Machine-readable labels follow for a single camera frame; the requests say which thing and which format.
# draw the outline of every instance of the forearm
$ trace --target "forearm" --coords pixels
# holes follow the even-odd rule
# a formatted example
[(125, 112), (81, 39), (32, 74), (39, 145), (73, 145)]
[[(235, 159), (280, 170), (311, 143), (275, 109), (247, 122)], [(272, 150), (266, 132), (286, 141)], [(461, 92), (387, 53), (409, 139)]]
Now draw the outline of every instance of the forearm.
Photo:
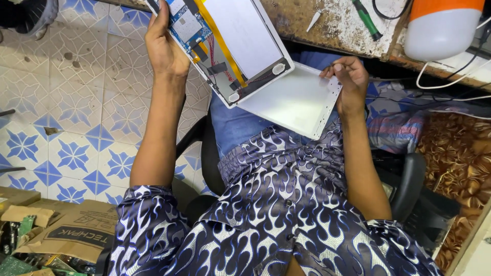
[(373, 165), (364, 118), (343, 120), (342, 128), (348, 201), (366, 220), (390, 220), (389, 201)]
[(170, 187), (176, 163), (177, 125), (185, 90), (185, 77), (154, 78), (145, 136), (131, 170), (131, 187)]

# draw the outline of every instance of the green screwdriver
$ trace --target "green screwdriver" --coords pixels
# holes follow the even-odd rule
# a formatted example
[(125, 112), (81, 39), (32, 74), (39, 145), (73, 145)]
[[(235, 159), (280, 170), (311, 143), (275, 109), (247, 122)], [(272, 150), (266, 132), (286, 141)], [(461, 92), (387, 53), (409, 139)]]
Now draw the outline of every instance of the green screwdriver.
[(360, 2), (360, 0), (352, 0), (352, 2), (355, 5), (361, 20), (363, 21), (363, 23), (365, 23), (365, 26), (367, 26), (368, 30), (370, 31), (373, 41), (377, 41), (381, 39), (382, 34), (379, 32), (379, 30), (377, 30), (375, 24), (373, 24), (373, 21), (370, 18), (370, 15), (368, 14), (368, 11), (365, 8), (365, 6)]

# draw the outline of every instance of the man's hand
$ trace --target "man's hand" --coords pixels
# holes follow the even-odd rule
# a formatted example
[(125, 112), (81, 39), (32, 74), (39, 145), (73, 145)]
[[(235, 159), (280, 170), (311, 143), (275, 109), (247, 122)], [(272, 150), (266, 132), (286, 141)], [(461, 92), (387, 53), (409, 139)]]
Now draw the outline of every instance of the man's hand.
[(154, 78), (174, 79), (187, 77), (190, 60), (167, 31), (169, 9), (167, 2), (159, 0), (160, 12), (152, 14), (145, 34), (148, 57), (154, 70)]
[(324, 69), (320, 77), (336, 75), (343, 84), (337, 100), (337, 110), (341, 120), (364, 118), (365, 98), (368, 88), (368, 72), (356, 56), (344, 56)]

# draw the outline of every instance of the disassembled tablet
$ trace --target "disassembled tablet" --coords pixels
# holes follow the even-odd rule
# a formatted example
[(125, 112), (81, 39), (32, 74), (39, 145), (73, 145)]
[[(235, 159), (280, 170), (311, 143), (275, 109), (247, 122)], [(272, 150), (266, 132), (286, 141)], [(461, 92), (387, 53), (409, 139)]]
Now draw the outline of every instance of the disassembled tablet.
[(169, 32), (228, 108), (295, 68), (259, 0), (166, 1)]

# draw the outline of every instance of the shirt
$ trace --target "shirt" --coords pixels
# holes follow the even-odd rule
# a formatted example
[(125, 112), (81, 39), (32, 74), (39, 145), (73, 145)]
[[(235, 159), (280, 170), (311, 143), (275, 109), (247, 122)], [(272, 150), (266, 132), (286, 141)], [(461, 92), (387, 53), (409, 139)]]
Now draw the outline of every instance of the shirt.
[(441, 275), (395, 221), (347, 201), (339, 121), (306, 145), (272, 126), (218, 164), (225, 193), (190, 229), (169, 189), (136, 186), (117, 207), (109, 276)]

